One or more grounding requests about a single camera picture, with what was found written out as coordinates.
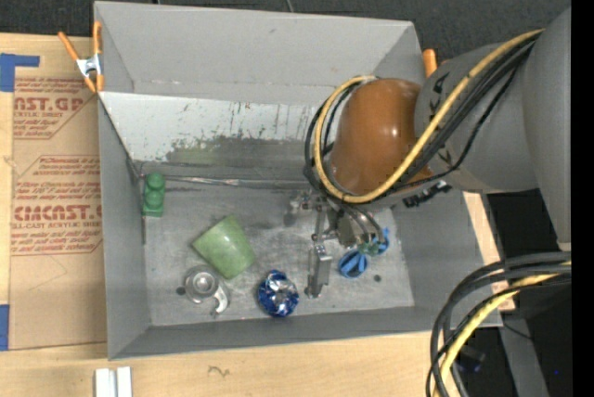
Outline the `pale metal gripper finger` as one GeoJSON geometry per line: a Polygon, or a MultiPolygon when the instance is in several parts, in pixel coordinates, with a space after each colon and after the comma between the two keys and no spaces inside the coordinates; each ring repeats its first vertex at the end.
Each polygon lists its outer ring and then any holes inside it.
{"type": "Polygon", "coordinates": [[[303,195],[291,197],[283,213],[283,224],[285,226],[292,226],[304,214],[305,210],[306,199],[303,195]]]}
{"type": "Polygon", "coordinates": [[[309,250],[308,276],[305,294],[308,298],[317,298],[322,289],[329,284],[332,256],[324,245],[315,245],[309,250]]]}

